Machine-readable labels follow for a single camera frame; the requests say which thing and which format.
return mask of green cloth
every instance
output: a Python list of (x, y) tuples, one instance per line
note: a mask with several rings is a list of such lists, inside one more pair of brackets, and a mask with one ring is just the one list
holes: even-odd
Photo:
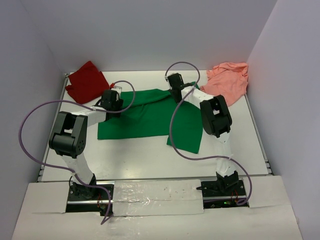
[[(121, 93), (123, 108), (132, 101), (133, 92)], [(121, 113), (119, 118), (111, 118), (98, 125), (98, 139), (131, 139), (169, 135), (169, 125), (177, 103), (169, 91), (159, 89), (136, 91), (133, 105)], [(200, 110), (189, 102), (184, 102), (175, 115), (172, 135), (178, 149), (197, 154), (202, 138)]]

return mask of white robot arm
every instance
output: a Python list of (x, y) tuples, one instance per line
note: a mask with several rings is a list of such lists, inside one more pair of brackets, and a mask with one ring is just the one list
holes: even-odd
[[(182, 76), (178, 73), (167, 76), (166, 80), (170, 86), (169, 91), (177, 103), (194, 88), (191, 83), (184, 84)], [(212, 96), (195, 88), (184, 101), (200, 109), (205, 132), (211, 135), (215, 142), (221, 143), (221, 155), (231, 157), (229, 137), (232, 119), (225, 98), (222, 95)], [(216, 175), (222, 191), (238, 183), (238, 172), (232, 161), (216, 158), (216, 164)]]
[[(87, 128), (113, 117), (120, 117), (120, 113), (106, 113), (119, 111), (123, 100), (120, 99), (121, 87), (114, 86), (106, 90), (100, 105), (92, 106), (93, 110), (85, 109), (77, 112), (60, 111), (54, 122), (49, 138), (49, 147), (62, 157), (68, 168), (75, 170), (77, 176), (88, 185), (96, 185), (96, 177), (88, 167), (83, 153), (86, 146)], [(72, 191), (81, 194), (85, 198), (92, 198), (94, 188), (83, 186), (75, 176), (72, 176)]]

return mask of white table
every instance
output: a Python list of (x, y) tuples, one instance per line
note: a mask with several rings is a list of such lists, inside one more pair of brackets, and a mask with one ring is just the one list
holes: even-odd
[[(185, 83), (197, 79), (195, 71), (179, 70), (175, 72), (182, 74)], [(206, 71), (200, 72), (199, 85), (201, 86), (206, 84), (207, 77)], [(137, 91), (156, 88), (167, 90), (169, 88), (164, 79), (164, 71), (120, 71), (103, 74), (110, 84), (118, 80), (127, 80), (134, 85)], [(119, 86), (123, 91), (131, 91), (131, 87), (125, 83)], [(64, 92), (63, 99), (73, 101), (67, 91)], [(97, 100), (87, 103), (86, 106), (92, 106)], [(60, 107), (60, 111), (67, 112), (76, 112), (81, 109), (81, 107), (68, 103), (63, 103)], [(229, 110), (232, 117), (230, 144), (233, 158), (242, 164), (250, 175), (267, 175), (266, 162), (245, 96)], [(167, 136), (98, 140), (97, 132), (97, 124), (88, 128), (84, 154), (89, 168), (98, 180), (204, 178), (216, 175), (216, 160), (186, 160), (178, 156), (171, 146), (166, 145)], [(221, 151), (220, 143), (213, 141), (211, 136), (203, 132), (199, 154), (182, 152), (191, 157), (204, 157), (218, 155)], [(49, 164), (66, 166), (61, 157), (52, 149), (48, 150), (45, 160)], [(241, 169), (237, 170), (239, 175), (244, 175)], [(68, 171), (45, 167), (41, 181), (67, 181), (69, 178)]]
[(252, 183), (250, 207), (205, 209), (194, 215), (112, 217), (104, 225), (98, 212), (65, 212), (67, 182), (30, 183), (12, 239), (302, 240), (281, 178), (253, 177)]

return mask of white wall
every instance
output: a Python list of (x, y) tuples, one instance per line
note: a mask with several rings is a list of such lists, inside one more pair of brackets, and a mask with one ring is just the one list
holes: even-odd
[(104, 71), (247, 61), (277, 0), (21, 1), (70, 72), (88, 60)]
[(248, 60), (253, 114), (304, 240), (320, 238), (319, 9), (278, 0)]
[[(39, 165), (24, 155), (18, 129), (36, 105), (60, 97), (63, 75), (18, 0), (0, 1), (0, 238), (11, 239), (27, 185)], [(40, 109), (26, 123), (23, 140), (42, 159), (57, 106)]]

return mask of red cloth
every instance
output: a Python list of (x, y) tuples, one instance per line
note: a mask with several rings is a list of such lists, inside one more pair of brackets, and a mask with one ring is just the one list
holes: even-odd
[(69, 79), (71, 85), (66, 86), (65, 90), (79, 104), (86, 104), (100, 97), (110, 88), (103, 73), (91, 61), (70, 74)]

